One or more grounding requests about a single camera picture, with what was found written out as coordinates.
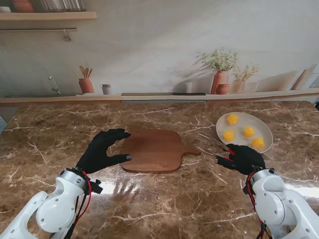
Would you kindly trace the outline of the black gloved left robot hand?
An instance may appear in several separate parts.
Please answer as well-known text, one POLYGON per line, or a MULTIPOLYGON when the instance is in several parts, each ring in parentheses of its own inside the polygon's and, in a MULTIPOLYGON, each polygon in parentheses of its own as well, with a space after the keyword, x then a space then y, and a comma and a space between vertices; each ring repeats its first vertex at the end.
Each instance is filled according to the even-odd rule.
POLYGON ((130 154, 108 156, 107 149, 116 141, 130 137, 125 129, 116 128, 108 131, 100 131, 89 143, 86 151, 76 164, 76 168, 86 174, 95 173, 107 167, 130 161, 130 154))

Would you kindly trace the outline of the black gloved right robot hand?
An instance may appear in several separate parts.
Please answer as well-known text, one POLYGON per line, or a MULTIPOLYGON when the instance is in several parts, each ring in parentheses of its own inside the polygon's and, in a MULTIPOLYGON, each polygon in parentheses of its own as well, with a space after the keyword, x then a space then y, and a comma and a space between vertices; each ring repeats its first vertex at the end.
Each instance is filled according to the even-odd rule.
POLYGON ((227 144, 231 151, 228 157, 216 156, 215 162, 244 175, 266 169, 262 155, 246 145, 227 144))

